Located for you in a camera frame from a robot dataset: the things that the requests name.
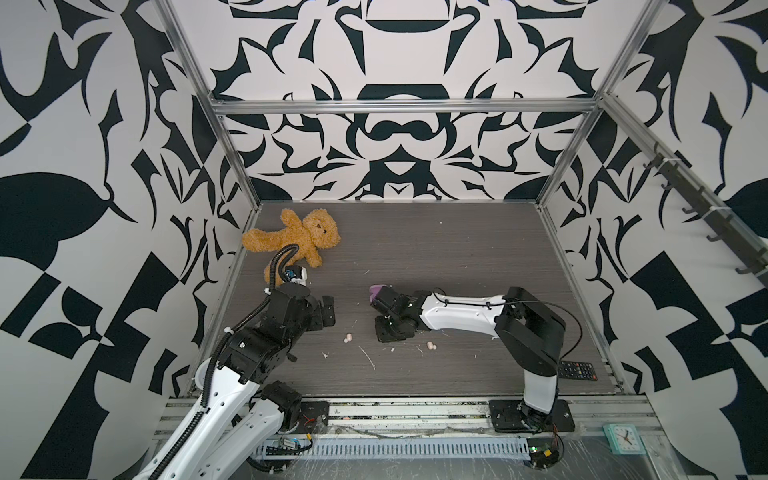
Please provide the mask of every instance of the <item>dark wooden tabletop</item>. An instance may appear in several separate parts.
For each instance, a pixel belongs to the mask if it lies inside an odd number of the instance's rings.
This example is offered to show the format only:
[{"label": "dark wooden tabletop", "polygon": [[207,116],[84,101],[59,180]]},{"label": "dark wooden tabletop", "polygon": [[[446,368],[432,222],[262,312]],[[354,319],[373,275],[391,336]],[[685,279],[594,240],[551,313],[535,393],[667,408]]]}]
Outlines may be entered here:
[{"label": "dark wooden tabletop", "polygon": [[[305,333],[293,349],[299,361],[285,362],[270,376],[270,381],[287,382],[305,396],[522,393],[523,370],[499,339],[446,330],[379,343],[373,328],[376,311],[368,298],[373,284],[392,284],[402,293],[440,287],[456,296],[498,295],[510,286],[522,286],[540,300],[565,306],[584,322],[532,204],[269,203],[263,205],[257,226],[266,231],[282,228],[283,208],[294,209],[300,217],[326,208],[342,237],[339,246],[320,251],[320,268],[308,267],[313,295],[335,298],[336,325]],[[272,256],[246,255],[224,320],[227,325],[239,322],[261,302],[263,270]],[[299,265],[307,266],[304,260]],[[567,314],[561,317],[568,326],[565,351],[576,341],[578,327]],[[347,333],[353,335],[351,343],[344,343]],[[438,349],[427,349],[428,341]],[[614,392],[588,332],[568,359],[592,362],[598,381],[561,380],[561,394]]]}]

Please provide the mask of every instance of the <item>slotted plastic wire duct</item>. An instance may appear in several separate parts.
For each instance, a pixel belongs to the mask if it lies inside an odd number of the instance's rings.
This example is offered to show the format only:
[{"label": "slotted plastic wire duct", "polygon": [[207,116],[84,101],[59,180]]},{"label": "slotted plastic wire duct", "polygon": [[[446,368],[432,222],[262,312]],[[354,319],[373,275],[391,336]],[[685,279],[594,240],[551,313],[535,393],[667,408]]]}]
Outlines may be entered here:
[{"label": "slotted plastic wire duct", "polygon": [[[296,455],[262,456],[260,446],[255,458],[292,459]],[[530,460],[525,439],[316,439],[315,445],[300,454],[307,460],[380,460],[394,458],[509,458]]]}]

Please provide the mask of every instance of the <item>teddy bear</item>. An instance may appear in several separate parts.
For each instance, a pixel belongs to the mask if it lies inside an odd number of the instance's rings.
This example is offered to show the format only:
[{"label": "teddy bear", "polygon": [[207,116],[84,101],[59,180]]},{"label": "teddy bear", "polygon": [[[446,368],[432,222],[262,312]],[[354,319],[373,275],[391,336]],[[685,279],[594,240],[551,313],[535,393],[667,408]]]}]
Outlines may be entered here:
[{"label": "teddy bear", "polygon": [[[286,245],[297,243],[299,251],[286,265],[293,265],[297,260],[306,258],[312,268],[323,265],[323,259],[317,253],[318,248],[332,248],[339,244],[341,236],[336,221],[324,208],[309,212],[304,220],[299,220],[291,209],[286,208],[280,214],[280,219],[286,226],[277,232],[264,232],[257,228],[243,234],[243,246],[252,252],[275,252]],[[270,266],[264,269],[264,280],[270,281]],[[276,278],[276,284],[282,280]]]}]

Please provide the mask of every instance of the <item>clock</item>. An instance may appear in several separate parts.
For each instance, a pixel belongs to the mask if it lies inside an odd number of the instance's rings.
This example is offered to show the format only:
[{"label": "clock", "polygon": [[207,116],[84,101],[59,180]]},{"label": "clock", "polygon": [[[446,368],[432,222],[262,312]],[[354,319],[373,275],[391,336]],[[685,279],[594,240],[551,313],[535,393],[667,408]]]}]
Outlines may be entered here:
[{"label": "clock", "polygon": [[645,447],[634,425],[608,423],[603,425],[605,436],[615,455],[645,455]]}]

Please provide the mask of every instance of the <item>teddy bear head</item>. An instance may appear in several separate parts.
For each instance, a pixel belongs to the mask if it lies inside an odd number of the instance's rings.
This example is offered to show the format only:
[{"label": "teddy bear head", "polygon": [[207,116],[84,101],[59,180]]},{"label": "teddy bear head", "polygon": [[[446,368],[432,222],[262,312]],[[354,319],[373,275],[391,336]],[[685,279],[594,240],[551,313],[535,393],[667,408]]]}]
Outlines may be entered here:
[{"label": "teddy bear head", "polygon": [[324,208],[309,212],[302,224],[310,232],[312,242],[317,248],[335,247],[341,241],[336,222]]}]

